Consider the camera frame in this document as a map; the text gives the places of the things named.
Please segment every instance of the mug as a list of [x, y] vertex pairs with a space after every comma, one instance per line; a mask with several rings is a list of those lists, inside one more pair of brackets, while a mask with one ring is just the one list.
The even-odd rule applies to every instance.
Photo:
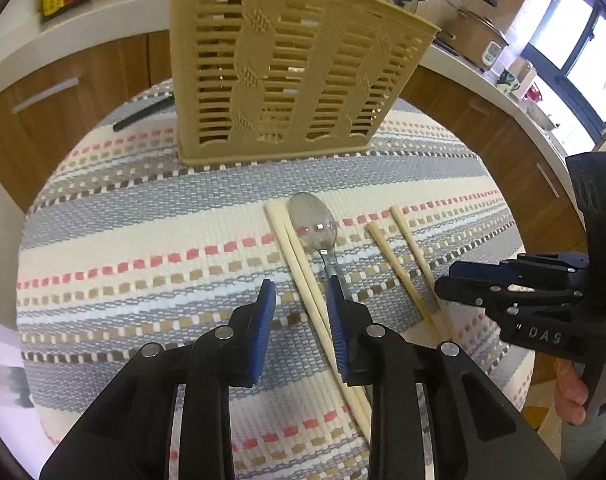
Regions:
[[520, 88], [520, 82], [516, 79], [515, 75], [505, 69], [501, 72], [496, 81], [496, 88], [507, 95], [513, 90], [518, 90]]

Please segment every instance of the cabinet handle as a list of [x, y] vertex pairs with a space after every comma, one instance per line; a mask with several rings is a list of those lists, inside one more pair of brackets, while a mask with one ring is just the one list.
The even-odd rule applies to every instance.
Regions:
[[545, 179], [545, 181], [547, 182], [547, 185], [552, 190], [552, 193], [554, 193], [554, 196], [556, 198], [558, 198], [559, 197], [558, 191], [556, 190], [556, 187], [554, 187], [554, 184], [552, 184], [552, 181], [549, 179], [549, 177], [545, 173], [545, 170], [543, 169], [543, 167], [538, 162], [536, 163], [536, 167], [541, 172], [541, 175], [543, 175], [543, 178]]
[[12, 108], [12, 113], [16, 115], [17, 113], [25, 110], [27, 107], [32, 106], [39, 101], [43, 101], [48, 97], [51, 97], [59, 92], [62, 92], [68, 88], [72, 88], [74, 86], [78, 86], [80, 79], [78, 77], [72, 77], [70, 79], [66, 79], [65, 81], [51, 86], [50, 88], [46, 88], [44, 91], [39, 92], [38, 94], [34, 94], [33, 96], [27, 98], [25, 101], [17, 104], [14, 108]]
[[483, 105], [481, 105], [480, 103], [477, 103], [474, 98], [470, 99], [467, 102], [467, 106], [469, 106], [470, 108], [472, 108], [472, 110], [476, 110], [477, 112], [483, 114], [483, 115], [490, 115], [492, 113], [491, 110], [487, 110], [486, 108], [483, 108]]

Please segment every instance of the wooden cabinet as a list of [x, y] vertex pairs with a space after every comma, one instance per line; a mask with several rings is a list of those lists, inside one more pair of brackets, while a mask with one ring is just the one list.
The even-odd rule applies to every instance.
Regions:
[[145, 35], [101, 44], [31, 73], [0, 94], [0, 182], [26, 211], [77, 142], [148, 88]]
[[571, 200], [512, 117], [423, 67], [416, 70], [401, 97], [478, 153], [505, 197], [528, 251], [586, 252], [585, 230]]
[[160, 30], [148, 34], [148, 68], [150, 70], [150, 86], [172, 77], [169, 30]]

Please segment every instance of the metal screw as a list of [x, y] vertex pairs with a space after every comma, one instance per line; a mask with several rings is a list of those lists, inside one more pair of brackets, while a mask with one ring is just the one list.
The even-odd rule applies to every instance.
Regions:
[[234, 329], [228, 325], [219, 326], [218, 329], [214, 331], [214, 336], [217, 339], [230, 339], [234, 335]]
[[460, 352], [458, 345], [456, 343], [451, 343], [447, 341], [441, 345], [441, 352], [450, 357], [456, 357]]
[[141, 348], [141, 355], [144, 357], [154, 357], [161, 351], [159, 343], [147, 343]]
[[365, 332], [370, 337], [382, 337], [385, 335], [385, 329], [381, 325], [369, 325]]

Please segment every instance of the spoon handle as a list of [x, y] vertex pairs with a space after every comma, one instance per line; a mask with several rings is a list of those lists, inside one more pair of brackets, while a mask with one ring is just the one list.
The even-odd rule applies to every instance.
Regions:
[[337, 276], [339, 278], [339, 283], [341, 284], [341, 290], [343, 292], [344, 297], [346, 297], [348, 300], [351, 300], [352, 291], [350, 290], [350, 287], [345, 281], [345, 274], [343, 273], [343, 270], [341, 269], [341, 266], [338, 264], [338, 262], [329, 263], [324, 267], [324, 269], [325, 276], [327, 278], [327, 283], [330, 283], [331, 276]]

